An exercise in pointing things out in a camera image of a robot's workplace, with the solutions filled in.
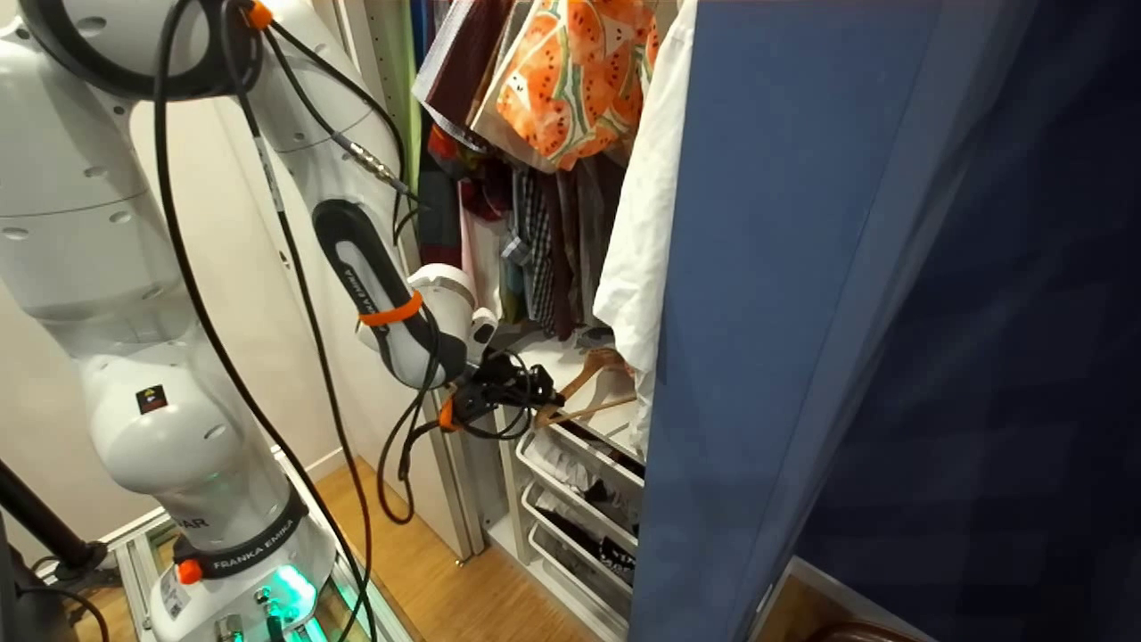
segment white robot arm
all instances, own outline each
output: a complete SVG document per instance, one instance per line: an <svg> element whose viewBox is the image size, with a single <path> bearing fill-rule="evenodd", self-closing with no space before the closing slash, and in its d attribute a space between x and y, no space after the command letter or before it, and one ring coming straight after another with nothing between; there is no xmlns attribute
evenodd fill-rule
<svg viewBox="0 0 1141 642"><path fill-rule="evenodd" d="M255 595L280 567L320 586L331 565L329 537L307 520L198 331L127 155L124 113L152 98L163 24L176 24L163 98L251 99L309 206L329 264L361 316L378 322L374 347L403 386L456 386L462 417L492 402L554 400L549 381L516 386L507 359L466 359L469 295L456 272L403 279L389 245L396 188L378 180L398 168L396 143L329 75L352 68L307 0L272 7L326 61L280 45L329 130L289 73L260 57L255 30L272 24L260 2L0 0L0 283L74 359L110 478L152 495L186 534L190 553L148 595L162 640L254 633L265 618Z"/></svg>

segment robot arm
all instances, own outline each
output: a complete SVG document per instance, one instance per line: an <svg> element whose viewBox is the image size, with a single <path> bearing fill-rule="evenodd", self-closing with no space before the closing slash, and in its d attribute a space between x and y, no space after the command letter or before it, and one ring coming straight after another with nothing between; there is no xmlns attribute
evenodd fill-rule
<svg viewBox="0 0 1141 642"><path fill-rule="evenodd" d="M172 7L183 0L22 0L25 30L71 75L114 99L148 99L162 55L162 32ZM384 121L347 93L304 50L280 43L289 73L279 57L255 50L265 32L246 23L251 0L190 0L176 32L169 99L233 98L233 77L255 77L251 107L260 118L266 143L296 180L320 249L355 304L374 325L374 347L389 372L422 388L429 367L430 386L456 381L466 372L469 291L462 274L444 269L403 279L393 252L393 200L396 188L351 157L304 107L296 86L336 134L367 149L370 164L398 164L396 140ZM352 68L307 0L273 0L273 23L296 32L331 68L352 77Z"/></svg>

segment orange patterned fabric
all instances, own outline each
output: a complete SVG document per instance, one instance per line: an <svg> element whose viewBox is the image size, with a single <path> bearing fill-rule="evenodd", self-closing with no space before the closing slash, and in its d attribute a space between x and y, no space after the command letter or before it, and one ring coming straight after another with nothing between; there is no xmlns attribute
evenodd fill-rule
<svg viewBox="0 0 1141 642"><path fill-rule="evenodd" d="M651 55L646 0L534 0L494 112L538 157L575 168L635 134Z"/></svg>

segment blue curtain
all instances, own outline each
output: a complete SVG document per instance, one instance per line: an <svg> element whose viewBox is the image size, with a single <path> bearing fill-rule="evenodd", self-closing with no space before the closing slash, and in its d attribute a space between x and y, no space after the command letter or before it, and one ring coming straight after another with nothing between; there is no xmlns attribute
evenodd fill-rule
<svg viewBox="0 0 1141 642"><path fill-rule="evenodd" d="M746 640L1015 0L702 0L631 640Z"/></svg>
<svg viewBox="0 0 1141 642"><path fill-rule="evenodd" d="M1141 640L1137 37L1039 10L802 537L939 640Z"/></svg>

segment cable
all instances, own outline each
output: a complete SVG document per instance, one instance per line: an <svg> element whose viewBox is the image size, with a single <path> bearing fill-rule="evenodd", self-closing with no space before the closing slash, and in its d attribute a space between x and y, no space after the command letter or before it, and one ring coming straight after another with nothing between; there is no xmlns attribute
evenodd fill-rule
<svg viewBox="0 0 1141 642"><path fill-rule="evenodd" d="M460 425L460 429L462 429L466 435L475 435L475 438L516 442L516 438L524 438L529 429L530 429L529 415L530 415L530 407L519 407L503 432L486 432L486 429L475 429L475 425Z"/></svg>
<svg viewBox="0 0 1141 642"><path fill-rule="evenodd" d="M411 226L411 222L418 222L418 206L411 206L398 222L396 222L396 230L393 230L393 245L398 245L398 236L403 236L403 230Z"/></svg>
<svg viewBox="0 0 1141 642"><path fill-rule="evenodd" d="M208 335L208 344L215 347L225 373L233 377L233 386L239 388L244 402L251 407L251 415L255 417L255 425L265 429L265 435L280 451L280 458L289 459L289 469L296 470L296 478L307 485L307 491L312 495L320 518L329 520L336 542L347 548L351 555L351 542L341 534L341 527L336 524L331 511L326 505L320 491L312 490L307 469L296 459L296 454L289 451L289 442L280 438L280 432L266 420L266 415L260 411L260 402L254 400L246 377L239 373L239 367L233 364L215 322L210 322L210 312L208 312L208 300L198 291L198 283L196 283L196 272L190 264L190 249L186 249L186 238L183 238L183 222L178 222L178 206L176 206L176 181L172 181L172 126L169 126L169 77L172 77L172 55L176 55L176 32L178 32L178 23L186 13L194 0L178 0L169 19L163 19L163 30L162 30L162 50L158 50L158 73L152 73L152 159L158 159L158 188L162 188L162 212L163 212L163 222L169 222L169 236L172 236L172 252L178 260L178 272L186 279L186 291L190 291L190 304L198 316L198 328Z"/></svg>
<svg viewBox="0 0 1141 642"><path fill-rule="evenodd" d="M64 595L64 599L71 599L78 611L84 611L84 614L97 618L101 640L110 642L106 618L102 618L102 611L101 611L91 599L84 599L84 595L78 595L78 593L66 593L66 589L58 589L58 586L34 586L34 589L25 589L25 595Z"/></svg>
<svg viewBox="0 0 1141 642"><path fill-rule="evenodd" d="M415 495L415 485L411 485L411 469L398 459L398 470L396 470L396 478L403 485L403 495L408 495L408 513L396 513L396 505L389 503L384 470L389 470L389 458L393 458L393 447L396 447L403 425L418 425L418 417L422 417L422 407L429 400L436 367L437 367L437 359L436 359L436 352L429 352L424 381L422 381L418 395L403 407L403 415L396 417L393 432L384 435L380 458L378 458L378 503L380 503L380 511L384 511L384 518L393 524L411 524L418 518L418 495Z"/></svg>
<svg viewBox="0 0 1141 642"><path fill-rule="evenodd" d="M374 155L367 155L361 143L347 140L341 133L336 133L336 130L329 126L329 118L312 107L309 93L299 86L299 77L296 77L289 57L280 55L273 32L279 32L291 50L299 50L304 57L309 57L329 77L336 77L341 89L351 89L365 107L370 107L370 112L384 121L384 130L389 130L389 134L393 134L393 148L396 148L396 180L384 174L384 172L378 172ZM309 50L307 43L299 43L284 24L273 23L272 32L266 32L266 43L272 43L272 50L273 50L273 57L279 57L279 63L280 63L291 93L296 93L299 104L309 112L309 118L317 121L317 130L320 130L336 148L341 148L355 164L365 164L370 174L378 174L380 181L389 181L389 186L396 188L393 212L389 212L389 216L393 216L393 226L396 226L396 216L398 216L398 195L418 200L418 193L408 186L403 134L398 134L393 113L389 113L374 98L367 98L351 75L341 75L337 68L331 68L317 50Z"/></svg>
<svg viewBox="0 0 1141 642"><path fill-rule="evenodd" d="M299 289L299 300L304 300L304 312L307 312L307 325L309 325L309 339L312 339L312 352L317 352L317 367L320 367L320 386L326 386L329 411L331 411L331 429L336 429L336 438L337 438L337 447L341 447L347 465L351 465L351 478L352 478L352 491L355 491L355 511L361 511L361 520L365 520L365 567L352 570L355 603L352 603L351 620L347 620L347 627L341 627L341 634L337 634L337 640L347 640L347 634L352 633L352 620L355 620L361 605L367 603L370 548L374 548L374 542L370 542L370 537L374 537L374 533L370 533L370 511L367 511L367 495L365 495L355 454L352 454L352 442L351 442L351 435L347 435L341 402L337 402L337 392L336 392L336 381L331 381L326 328L320 328L320 322L317 322L309 279L307 279L304 258L299 258L299 249L296 249L296 236L291 236L291 226L289 226L289 214L284 214L284 203L280 203L279 174L273 174L266 143L265 143L265 134L260 134L260 121L255 121L255 113L254 113L254 104L251 104L251 86L239 82L239 63L236 63L236 50L233 50L233 39L229 39L229 37L220 39L220 50L225 50L225 68L229 68L229 77L233 77L236 99L239 99L239 107L244 107L246 130L251 130L254 148L255 148L255 159L260 159L265 181L266 181L272 200L273 200L273 214L279 214L280 236L284 236L289 260L296 264L296 289ZM367 614L367 634L378 640L374 611L367 605L365 614Z"/></svg>
<svg viewBox="0 0 1141 642"><path fill-rule="evenodd" d="M418 429L403 438L398 478L411 478L411 470L415 470L415 447L418 447L429 432L436 432L436 429L437 429L437 425L429 420L429 425L418 425Z"/></svg>

